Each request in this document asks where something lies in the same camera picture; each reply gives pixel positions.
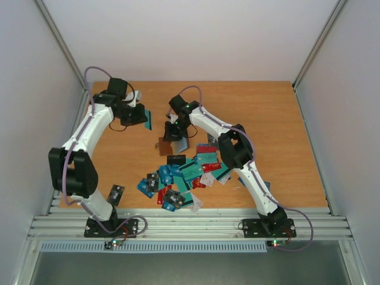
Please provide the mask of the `teal striped card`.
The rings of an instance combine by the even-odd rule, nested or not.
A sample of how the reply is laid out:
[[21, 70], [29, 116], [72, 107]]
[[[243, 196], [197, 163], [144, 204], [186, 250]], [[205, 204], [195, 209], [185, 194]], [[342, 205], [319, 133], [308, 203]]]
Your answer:
[[148, 130], [152, 130], [153, 129], [153, 126], [152, 126], [152, 117], [151, 117], [151, 111], [148, 110], [148, 109], [145, 109], [144, 110], [144, 115], [146, 117], [146, 121], [144, 122], [144, 127]]

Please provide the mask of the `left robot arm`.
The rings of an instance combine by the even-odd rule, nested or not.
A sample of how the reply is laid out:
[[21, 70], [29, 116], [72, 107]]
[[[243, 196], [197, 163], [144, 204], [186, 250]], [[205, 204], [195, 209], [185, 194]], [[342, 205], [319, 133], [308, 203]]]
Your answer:
[[151, 115], [140, 103], [141, 93], [127, 81], [110, 78], [107, 89], [91, 98], [84, 119], [60, 148], [48, 154], [55, 190], [62, 192], [66, 205], [79, 204], [98, 224], [105, 236], [114, 236], [121, 223], [115, 207], [98, 190], [99, 177], [91, 160], [103, 131], [119, 119], [124, 127], [144, 124], [151, 128]]

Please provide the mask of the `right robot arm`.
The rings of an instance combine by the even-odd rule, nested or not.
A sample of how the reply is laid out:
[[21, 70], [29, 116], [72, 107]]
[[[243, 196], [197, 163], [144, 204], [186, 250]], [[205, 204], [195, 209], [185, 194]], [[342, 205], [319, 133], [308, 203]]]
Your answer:
[[177, 119], [166, 122], [164, 137], [170, 141], [182, 137], [187, 128], [193, 125], [216, 138], [222, 162], [228, 169], [236, 172], [253, 197], [265, 234], [272, 236], [281, 231], [287, 214], [259, 174], [252, 141], [244, 127], [222, 121], [198, 102], [188, 103], [179, 94], [169, 101], [169, 106]]

